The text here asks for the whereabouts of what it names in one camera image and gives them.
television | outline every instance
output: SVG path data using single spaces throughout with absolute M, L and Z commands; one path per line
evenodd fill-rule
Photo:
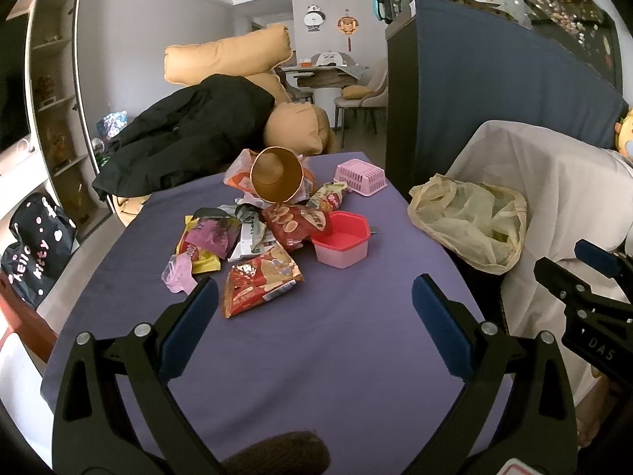
M 0 153 L 29 135 L 24 88 L 28 13 L 0 22 Z

stuffed toy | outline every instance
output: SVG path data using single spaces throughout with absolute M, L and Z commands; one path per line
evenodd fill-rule
M 633 109 L 615 124 L 615 149 L 633 160 Z

pink plastic container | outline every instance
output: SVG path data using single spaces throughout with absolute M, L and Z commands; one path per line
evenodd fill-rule
M 371 196 L 387 187 L 385 170 L 360 159 L 350 159 L 336 166 L 335 182 L 347 182 L 347 187 L 363 196 Z
M 316 258 L 335 268 L 347 268 L 367 257 L 369 224 L 364 216 L 334 211 L 330 213 L 332 233 L 311 236 Z

brown paper bucket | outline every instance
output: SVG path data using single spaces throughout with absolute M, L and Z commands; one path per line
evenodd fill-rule
M 262 200 L 268 203 L 287 202 L 303 184 L 301 162 L 286 148 L 265 148 L 252 163 L 251 183 Z

black cloth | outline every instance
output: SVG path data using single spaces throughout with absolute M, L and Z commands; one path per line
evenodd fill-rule
M 219 173 L 243 148 L 263 147 L 274 105 L 270 93 L 241 76 L 214 74 L 180 89 L 112 140 L 93 187 L 102 199 L 132 198 Z
M 48 193 L 34 192 L 15 210 L 9 229 L 17 242 L 2 254 L 2 270 L 15 293 L 37 309 L 70 260 L 77 228 Z
M 622 95 L 553 40 L 445 0 L 416 0 L 419 116 L 411 185 L 444 174 L 488 120 L 613 148 Z

